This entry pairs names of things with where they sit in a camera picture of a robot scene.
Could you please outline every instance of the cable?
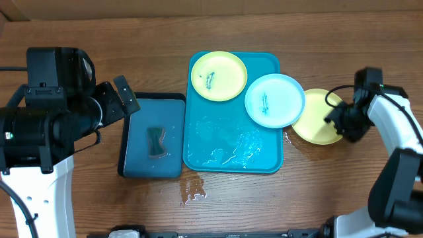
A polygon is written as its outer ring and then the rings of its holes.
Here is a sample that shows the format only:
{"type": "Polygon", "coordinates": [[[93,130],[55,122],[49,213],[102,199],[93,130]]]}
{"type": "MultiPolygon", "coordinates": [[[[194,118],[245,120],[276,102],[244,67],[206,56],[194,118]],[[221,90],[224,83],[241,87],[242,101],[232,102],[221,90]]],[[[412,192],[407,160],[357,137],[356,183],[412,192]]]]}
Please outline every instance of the cable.
{"type": "Polygon", "coordinates": [[[420,134],[420,131],[418,130],[417,125],[416,125],[416,123],[414,122],[414,120],[412,119],[412,117],[410,116],[410,114],[409,114],[409,113],[405,110],[405,107],[401,106],[401,105],[400,105],[400,104],[398,104],[395,100],[393,100],[392,98],[388,97],[385,93],[382,93],[381,91],[377,91],[377,90],[370,89],[370,88],[363,87],[363,86],[359,86],[359,85],[342,85],[342,86],[335,87],[335,88],[331,89],[331,90],[330,90],[330,91],[326,94],[326,96],[325,96],[325,102],[326,102],[329,106],[331,106],[331,107],[333,107],[333,108],[341,108],[341,107],[343,107],[343,106],[336,106],[336,105],[333,105],[333,104],[329,103],[329,101],[328,101],[328,96],[329,96],[331,93],[333,93],[333,92],[335,92],[335,91],[337,91],[337,90],[339,90],[339,89],[345,89],[345,88],[355,88],[355,89],[363,89],[363,90],[367,90],[367,91],[369,91],[369,92],[375,93],[376,95],[380,95],[380,96],[382,96],[384,99],[386,99],[386,100],[388,100],[389,102],[391,102],[392,104],[394,104],[394,105],[398,108],[398,110],[400,110],[400,111],[401,111],[401,112],[405,115],[405,117],[407,118],[408,122],[410,123],[410,125],[411,125],[411,127],[412,127],[412,130],[413,130],[413,131],[414,131],[414,133],[416,134],[416,137],[417,137],[417,139],[418,139],[419,144],[423,146],[423,138],[422,138],[422,135],[420,134]]]}
{"type": "Polygon", "coordinates": [[[402,236],[395,235],[395,234],[392,234],[392,233],[383,233],[383,234],[376,235],[376,236],[371,237],[371,238],[384,238],[384,237],[386,237],[386,238],[390,238],[390,237],[392,237],[392,238],[403,238],[402,236]]]}
{"type": "Polygon", "coordinates": [[[28,71],[26,67],[0,67],[0,71],[28,71]]]}
{"type": "Polygon", "coordinates": [[[22,210],[24,217],[26,219],[26,224],[29,226],[29,230],[31,231],[32,238],[38,238],[37,229],[35,228],[34,220],[38,217],[38,214],[35,214],[35,218],[32,218],[29,209],[26,207],[25,203],[22,199],[19,198],[18,194],[12,190],[11,187],[7,186],[5,182],[0,180],[0,188],[3,189],[18,205],[18,207],[22,210]]]}

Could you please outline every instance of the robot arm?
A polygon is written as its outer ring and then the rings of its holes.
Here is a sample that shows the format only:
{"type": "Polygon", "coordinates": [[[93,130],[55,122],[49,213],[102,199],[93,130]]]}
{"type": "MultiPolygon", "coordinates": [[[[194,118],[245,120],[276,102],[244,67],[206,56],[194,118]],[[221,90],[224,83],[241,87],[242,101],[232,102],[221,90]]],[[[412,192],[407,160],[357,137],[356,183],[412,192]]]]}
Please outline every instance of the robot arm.
{"type": "Polygon", "coordinates": [[[0,108],[1,177],[32,218],[12,198],[20,238],[73,238],[74,141],[95,132],[100,143],[98,129],[140,107],[123,76],[114,80],[118,93],[109,82],[96,85],[94,65],[83,50],[29,48],[26,62],[28,84],[0,108]],[[19,108],[23,98],[26,107],[19,108]],[[35,224],[33,234],[28,222],[35,224]]]}
{"type": "Polygon", "coordinates": [[[368,206],[336,218],[330,237],[423,233],[423,192],[413,190],[416,177],[423,173],[423,147],[416,134],[423,131],[411,112],[407,95],[401,88],[384,87],[379,69],[357,72],[354,87],[354,104],[345,106],[342,102],[343,106],[335,108],[325,120],[334,121],[338,133],[352,142],[358,141],[370,126],[376,126],[389,160],[371,189],[368,206]],[[416,130],[405,113],[384,96],[404,108],[416,130]]]}

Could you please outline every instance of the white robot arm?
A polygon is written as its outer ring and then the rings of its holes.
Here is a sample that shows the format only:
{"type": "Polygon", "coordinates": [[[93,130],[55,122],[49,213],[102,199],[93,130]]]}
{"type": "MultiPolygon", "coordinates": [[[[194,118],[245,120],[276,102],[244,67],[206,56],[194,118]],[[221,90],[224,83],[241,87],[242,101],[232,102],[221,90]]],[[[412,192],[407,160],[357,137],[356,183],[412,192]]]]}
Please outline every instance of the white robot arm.
{"type": "MultiPolygon", "coordinates": [[[[53,172],[43,174],[39,167],[11,168],[10,175],[2,175],[29,209],[39,237],[75,238],[72,210],[73,156],[54,165],[53,172]]],[[[31,238],[26,218],[12,199],[18,234],[31,238]]]]}
{"type": "MultiPolygon", "coordinates": [[[[387,96],[405,107],[405,110],[412,116],[412,119],[418,126],[420,133],[423,134],[422,128],[411,112],[410,102],[408,99],[398,95],[387,96]]],[[[399,111],[394,104],[382,96],[374,96],[370,103],[367,115],[379,131],[383,143],[387,148],[389,157],[396,148],[411,148],[415,150],[415,152],[423,155],[423,147],[419,144],[410,123],[408,123],[405,115],[399,111]]],[[[403,229],[397,229],[394,227],[382,228],[376,226],[375,222],[370,218],[367,206],[351,214],[339,216],[334,222],[335,238],[375,237],[384,233],[401,236],[408,234],[403,229]]]]}

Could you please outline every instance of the wood grain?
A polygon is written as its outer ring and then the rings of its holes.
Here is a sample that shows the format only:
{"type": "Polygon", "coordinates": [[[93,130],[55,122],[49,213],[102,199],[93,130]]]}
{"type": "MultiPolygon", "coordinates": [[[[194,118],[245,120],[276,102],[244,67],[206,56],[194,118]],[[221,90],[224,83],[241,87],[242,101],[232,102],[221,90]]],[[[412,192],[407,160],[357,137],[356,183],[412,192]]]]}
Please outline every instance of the wood grain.
{"type": "Polygon", "coordinates": [[[1,33],[3,32],[3,27],[5,26],[6,22],[8,22],[8,20],[7,20],[7,19],[6,19],[6,17],[5,17],[3,14],[1,14],[1,12],[0,12],[0,36],[1,36],[1,33]]]}
{"type": "MultiPolygon", "coordinates": [[[[202,50],[271,52],[304,89],[350,84],[357,70],[375,66],[383,68],[385,83],[405,88],[423,123],[422,25],[420,11],[9,22],[0,38],[0,65],[25,65],[30,46],[73,46],[87,51],[100,81],[123,74],[135,91],[178,93],[186,91],[190,57],[202,50]]],[[[26,73],[1,72],[0,79],[4,105],[26,73]]],[[[350,100],[352,92],[339,95],[350,100]]],[[[387,161],[374,128],[358,143],[328,146],[306,143],[287,128],[284,166],[273,175],[184,167],[178,179],[124,179],[116,172],[122,125],[103,129],[100,145],[75,156],[78,237],[124,223],[185,233],[318,227],[365,206],[387,161]]],[[[0,234],[17,236],[2,193],[0,234]]]]}

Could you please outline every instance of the plastic plate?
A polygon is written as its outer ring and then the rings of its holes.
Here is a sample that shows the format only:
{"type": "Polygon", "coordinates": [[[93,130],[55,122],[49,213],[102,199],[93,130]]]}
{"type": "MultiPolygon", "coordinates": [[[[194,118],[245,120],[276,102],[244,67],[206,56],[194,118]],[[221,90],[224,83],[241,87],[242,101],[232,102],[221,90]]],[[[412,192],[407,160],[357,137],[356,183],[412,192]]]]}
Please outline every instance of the plastic plate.
{"type": "MultiPolygon", "coordinates": [[[[327,124],[323,119],[333,109],[325,102],[328,93],[324,89],[309,89],[305,92],[305,109],[298,121],[292,124],[292,128],[301,138],[317,145],[328,145],[342,138],[336,134],[333,122],[327,124]]],[[[342,99],[331,93],[328,97],[331,104],[339,104],[342,99]]]]}
{"type": "Polygon", "coordinates": [[[229,52],[210,52],[194,64],[191,82],[198,94],[213,101],[230,100],[247,84],[244,63],[229,52]]]}

